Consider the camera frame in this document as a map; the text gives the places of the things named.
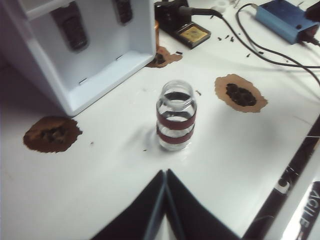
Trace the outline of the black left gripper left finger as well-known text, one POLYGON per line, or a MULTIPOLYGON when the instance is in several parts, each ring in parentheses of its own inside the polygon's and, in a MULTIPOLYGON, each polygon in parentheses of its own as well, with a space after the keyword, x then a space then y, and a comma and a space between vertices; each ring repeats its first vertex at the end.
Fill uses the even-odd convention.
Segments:
POLYGON ((94 240, 153 240, 165 214, 166 174, 160 170, 136 199, 94 240))

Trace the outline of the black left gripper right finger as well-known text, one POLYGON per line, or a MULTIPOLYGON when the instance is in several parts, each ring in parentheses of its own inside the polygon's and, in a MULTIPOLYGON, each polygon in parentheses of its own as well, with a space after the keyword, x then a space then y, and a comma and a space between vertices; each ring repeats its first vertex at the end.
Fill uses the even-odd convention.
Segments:
POLYGON ((194 197, 171 169, 166 172, 166 216, 177 240, 239 240, 194 197))

